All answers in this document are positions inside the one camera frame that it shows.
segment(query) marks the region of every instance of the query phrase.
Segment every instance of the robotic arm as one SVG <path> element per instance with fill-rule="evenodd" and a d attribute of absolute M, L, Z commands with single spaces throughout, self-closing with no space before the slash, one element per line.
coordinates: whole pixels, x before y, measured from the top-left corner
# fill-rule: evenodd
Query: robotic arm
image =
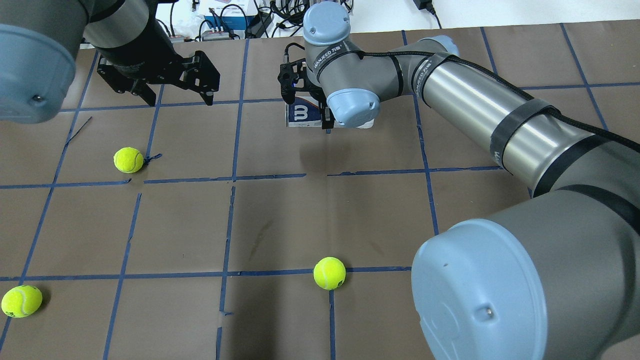
<path fill-rule="evenodd" d="M 0 120 L 51 119 L 73 81 L 84 37 L 100 52 L 98 74 L 118 93 L 140 96 L 148 84 L 196 91 L 208 105 L 220 73 L 202 51 L 176 54 L 156 21 L 158 0 L 0 1 Z"/>
<path fill-rule="evenodd" d="M 639 333 L 640 145 L 459 59 L 447 37 L 366 53 L 349 31 L 339 5 L 310 8 L 306 59 L 280 67 L 286 102 L 310 92 L 357 127 L 380 102 L 417 94 L 534 189 L 418 250 L 413 298 L 436 359 L 598 359 Z"/>

